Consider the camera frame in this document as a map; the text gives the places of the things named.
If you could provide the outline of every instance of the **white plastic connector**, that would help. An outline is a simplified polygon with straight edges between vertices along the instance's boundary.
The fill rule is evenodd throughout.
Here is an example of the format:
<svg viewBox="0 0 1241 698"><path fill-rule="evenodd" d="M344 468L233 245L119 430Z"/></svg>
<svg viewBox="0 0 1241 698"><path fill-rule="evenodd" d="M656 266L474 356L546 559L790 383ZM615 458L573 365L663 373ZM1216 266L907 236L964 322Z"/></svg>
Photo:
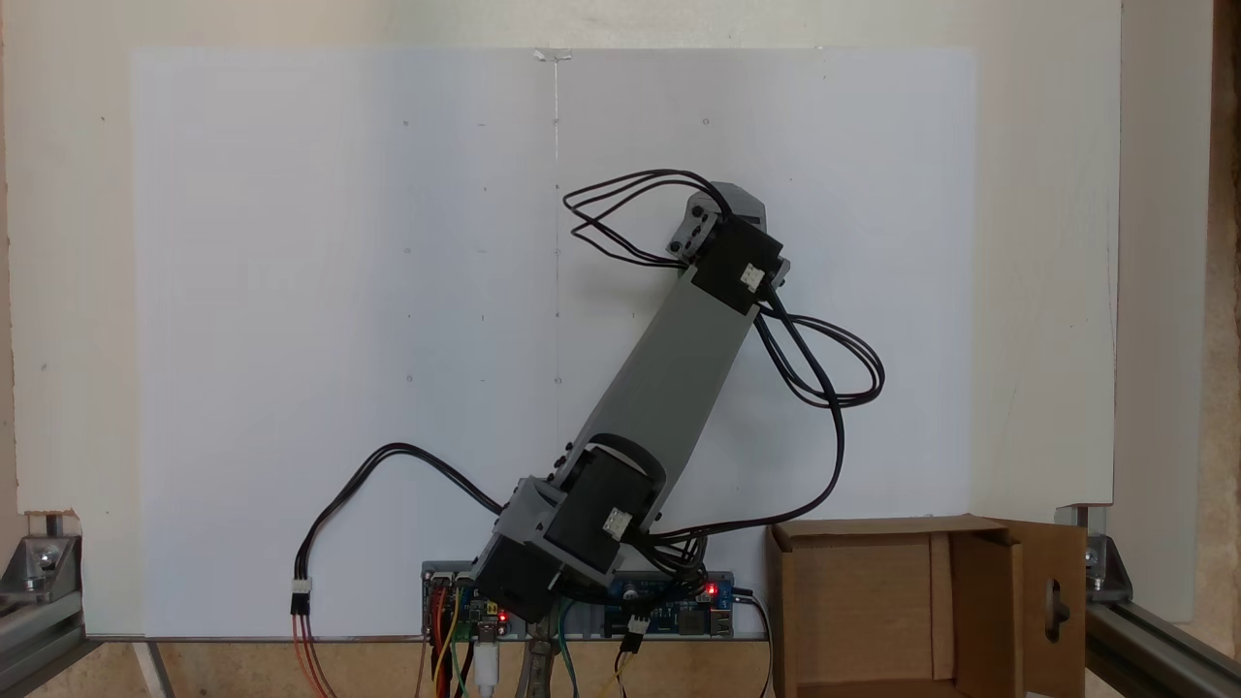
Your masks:
<svg viewBox="0 0 1241 698"><path fill-rule="evenodd" d="M650 619L639 619L638 616L629 616L629 632L634 635L647 635L647 628L650 627Z"/></svg>
<svg viewBox="0 0 1241 698"><path fill-rule="evenodd" d="M755 293L758 291L758 284L763 282L764 276L767 276L767 272L755 268L753 265L746 265L746 271L741 272L741 283L745 283L746 288L751 293Z"/></svg>
<svg viewBox="0 0 1241 698"><path fill-rule="evenodd" d="M495 642L474 643L474 683L478 694L490 698L500 683L500 646Z"/></svg>
<svg viewBox="0 0 1241 698"><path fill-rule="evenodd" d="M612 513L608 514L606 522L603 522L603 530L608 532L617 542L624 535L624 530L629 528L629 522L633 520L633 514L627 514L616 507L612 508Z"/></svg>

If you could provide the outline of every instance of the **circuit board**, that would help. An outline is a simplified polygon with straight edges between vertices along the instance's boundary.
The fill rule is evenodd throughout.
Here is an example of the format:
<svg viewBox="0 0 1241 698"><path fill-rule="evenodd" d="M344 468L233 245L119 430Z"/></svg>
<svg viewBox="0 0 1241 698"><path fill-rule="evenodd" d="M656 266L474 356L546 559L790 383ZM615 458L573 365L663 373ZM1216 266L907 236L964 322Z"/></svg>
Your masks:
<svg viewBox="0 0 1241 698"><path fill-rule="evenodd" d="M608 587L608 596L648 596L660 592L666 585L668 578L656 573L618 573ZM603 607L603 637L624 635L628 625L629 614L620 606ZM655 606L647 635L732 637L732 575L707 575L707 585L696 597Z"/></svg>
<svg viewBox="0 0 1241 698"><path fill-rule="evenodd" d="M453 638L468 642L480 632L494 633L496 640L524 640L526 623L508 614L473 586L468 560L442 560L422 564L422 632L431 631L436 610L441 627L452 623L453 601L459 600ZM650 614L647 627L649 638L727 638L732 637L732 573L710 573L709 584L694 599L668 601ZM659 573L620 571L608 587L608 596L622 599L625 592L647 596L668 584ZM624 635L629 614L619 605L591 606L575 604L566 615L563 632L568 637L607 638Z"/></svg>
<svg viewBox="0 0 1241 698"><path fill-rule="evenodd" d="M493 636L500 640L513 628L509 614L474 589L468 563L426 563L422 571L422 632L433 627L437 612L441 626L453 628L455 642Z"/></svg>

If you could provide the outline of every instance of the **white backdrop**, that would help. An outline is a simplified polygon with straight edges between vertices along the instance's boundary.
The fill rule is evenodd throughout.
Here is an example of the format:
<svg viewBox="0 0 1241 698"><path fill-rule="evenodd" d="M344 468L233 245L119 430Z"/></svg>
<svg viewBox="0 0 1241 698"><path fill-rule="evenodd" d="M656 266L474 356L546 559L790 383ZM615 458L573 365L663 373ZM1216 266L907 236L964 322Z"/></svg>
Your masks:
<svg viewBox="0 0 1241 698"><path fill-rule="evenodd" d="M974 78L964 52L144 50L134 57L149 636L285 633L293 553L360 461L423 446L499 499L576 435L670 283L567 236L563 190L679 166L768 206L795 312L870 340L824 517L970 497ZM617 226L658 248L684 193ZM746 344L664 522L827 481L827 415ZM843 389L864 374L823 349ZM417 632L424 559L491 517L387 462L320 535L315 630ZM761 586L759 532L712 543ZM752 630L742 626L745 632Z"/></svg>

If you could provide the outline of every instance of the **orange wire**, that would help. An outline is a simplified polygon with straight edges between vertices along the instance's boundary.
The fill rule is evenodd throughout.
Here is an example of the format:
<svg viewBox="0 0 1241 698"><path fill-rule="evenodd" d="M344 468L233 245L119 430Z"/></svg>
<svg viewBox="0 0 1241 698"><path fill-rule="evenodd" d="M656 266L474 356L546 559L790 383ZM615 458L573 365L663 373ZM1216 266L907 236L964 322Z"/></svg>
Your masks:
<svg viewBox="0 0 1241 698"><path fill-rule="evenodd" d="M443 633L443 628L439 627L439 616L441 616L441 614L444 612L444 597L447 595L448 595L447 590L441 589L441 590L436 591L436 612L431 615L432 623L433 623L432 627L434 628L434 633L436 633L436 645L439 646L439 653L441 655L443 655L443 652L444 652L444 648L443 648L443 643L444 643L443 635L444 633ZM436 657L434 656L431 657L431 663L432 664L436 663ZM444 693L443 691L441 691L442 686L443 686L443 683L441 681L441 677L437 676L436 677L436 697L437 698Z"/></svg>
<svg viewBox="0 0 1241 698"><path fill-rule="evenodd" d="M324 688L325 686L328 686L328 677L324 676L323 681L320 682L319 673L323 671L323 667L319 667L318 662L319 658L315 657L314 661L310 659L310 657L314 656L314 648L311 647L311 645L314 645L314 636L310 635L309 616L302 616L302 645L305 646L307 664L310 666L310 676L314 677L314 684L319 688L319 697L328 698L328 694L331 693L330 689ZM331 693L331 698L336 698L336 694Z"/></svg>
<svg viewBox="0 0 1241 698"><path fill-rule="evenodd" d="M427 659L427 642L429 641L426 637L423 637L422 642L419 643L422 645L422 651L418 652L418 682L413 684L414 686L413 698L418 698L418 696L422 696L422 669L426 668L424 662Z"/></svg>
<svg viewBox="0 0 1241 698"><path fill-rule="evenodd" d="M307 667L305 659L302 658L302 646L298 643L298 617L293 616L293 651L298 656L298 666L302 667L302 676L305 677L307 683L310 684L310 689L315 692L319 698L325 698L323 692L315 686L315 681L310 678L310 669Z"/></svg>

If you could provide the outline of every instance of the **wire connector plug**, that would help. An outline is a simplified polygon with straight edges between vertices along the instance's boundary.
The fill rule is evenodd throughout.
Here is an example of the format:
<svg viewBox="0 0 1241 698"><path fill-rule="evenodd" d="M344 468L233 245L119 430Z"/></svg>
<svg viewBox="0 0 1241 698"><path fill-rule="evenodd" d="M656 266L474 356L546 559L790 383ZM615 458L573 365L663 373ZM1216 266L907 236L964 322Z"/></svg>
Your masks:
<svg viewBox="0 0 1241 698"><path fill-rule="evenodd" d="M310 615L310 578L293 580L293 600L289 602L289 614L294 616Z"/></svg>
<svg viewBox="0 0 1241 698"><path fill-rule="evenodd" d="M607 520L603 522L603 530L608 532L613 539L618 543L624 537L624 532L629 528L629 522L633 520L633 514L622 512L616 507L612 508L612 513L608 514Z"/></svg>
<svg viewBox="0 0 1241 698"><path fill-rule="evenodd" d="M638 616L629 616L629 626L620 640L620 651L637 655L638 648L642 647L642 641L647 638L647 628L649 627L649 617L639 619Z"/></svg>
<svg viewBox="0 0 1241 698"><path fill-rule="evenodd" d="M474 643L474 683L483 698L495 693L500 683L500 646L495 642Z"/></svg>

